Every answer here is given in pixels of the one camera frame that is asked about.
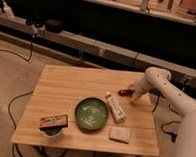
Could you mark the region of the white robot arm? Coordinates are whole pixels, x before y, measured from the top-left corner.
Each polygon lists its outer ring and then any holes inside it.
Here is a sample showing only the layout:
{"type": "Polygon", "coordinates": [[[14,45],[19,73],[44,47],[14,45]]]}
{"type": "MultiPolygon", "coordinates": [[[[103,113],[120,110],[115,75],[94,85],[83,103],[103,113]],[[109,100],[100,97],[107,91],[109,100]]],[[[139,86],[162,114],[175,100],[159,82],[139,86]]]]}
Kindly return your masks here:
{"type": "Polygon", "coordinates": [[[174,157],[196,157],[196,100],[170,83],[170,79],[169,70],[148,67],[144,76],[134,82],[131,100],[138,100],[152,88],[160,91],[181,116],[174,157]]]}

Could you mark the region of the pale translucent gripper finger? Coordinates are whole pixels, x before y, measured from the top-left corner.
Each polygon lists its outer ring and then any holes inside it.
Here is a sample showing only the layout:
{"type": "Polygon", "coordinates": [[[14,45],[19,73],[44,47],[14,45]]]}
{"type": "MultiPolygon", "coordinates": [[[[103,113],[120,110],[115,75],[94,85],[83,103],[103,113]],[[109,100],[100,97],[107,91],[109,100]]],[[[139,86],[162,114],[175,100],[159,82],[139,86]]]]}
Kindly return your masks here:
{"type": "Polygon", "coordinates": [[[129,98],[129,100],[130,100],[130,103],[134,103],[135,101],[137,101],[138,99],[139,99],[139,94],[138,93],[133,93],[133,95],[132,96],[130,96],[130,98],[129,98]]]}

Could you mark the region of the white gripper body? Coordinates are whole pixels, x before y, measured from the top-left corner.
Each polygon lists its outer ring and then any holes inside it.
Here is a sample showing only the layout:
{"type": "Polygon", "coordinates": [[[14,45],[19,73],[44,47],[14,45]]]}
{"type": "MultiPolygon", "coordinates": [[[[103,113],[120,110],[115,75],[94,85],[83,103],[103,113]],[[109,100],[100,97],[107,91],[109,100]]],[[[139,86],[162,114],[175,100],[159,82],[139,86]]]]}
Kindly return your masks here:
{"type": "Polygon", "coordinates": [[[151,88],[152,85],[147,81],[145,76],[137,79],[134,82],[135,95],[142,96],[143,94],[146,94],[151,88]]]}

